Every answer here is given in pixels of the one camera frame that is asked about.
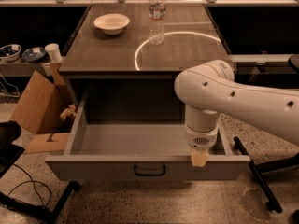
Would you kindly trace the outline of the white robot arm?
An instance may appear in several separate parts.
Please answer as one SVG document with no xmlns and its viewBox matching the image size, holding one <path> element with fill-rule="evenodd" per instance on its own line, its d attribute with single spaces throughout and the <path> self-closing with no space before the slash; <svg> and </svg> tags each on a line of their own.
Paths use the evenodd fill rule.
<svg viewBox="0 0 299 224">
<path fill-rule="evenodd" d="M 222 60 L 182 71 L 174 88 L 185 104 L 185 137 L 195 167 L 206 165 L 216 144 L 220 114 L 299 144 L 299 91 L 236 83 L 232 66 Z"/>
</svg>

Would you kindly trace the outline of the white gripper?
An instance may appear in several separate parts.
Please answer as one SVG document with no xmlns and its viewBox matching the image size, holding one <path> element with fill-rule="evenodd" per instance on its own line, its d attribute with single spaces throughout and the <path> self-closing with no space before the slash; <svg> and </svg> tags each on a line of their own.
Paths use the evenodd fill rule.
<svg viewBox="0 0 299 224">
<path fill-rule="evenodd" d="M 192 147 L 191 161 L 195 167 L 204 167 L 208 160 L 208 149 L 217 142 L 218 128 L 209 132 L 198 132 L 188 126 L 185 127 L 187 144 Z"/>
</svg>

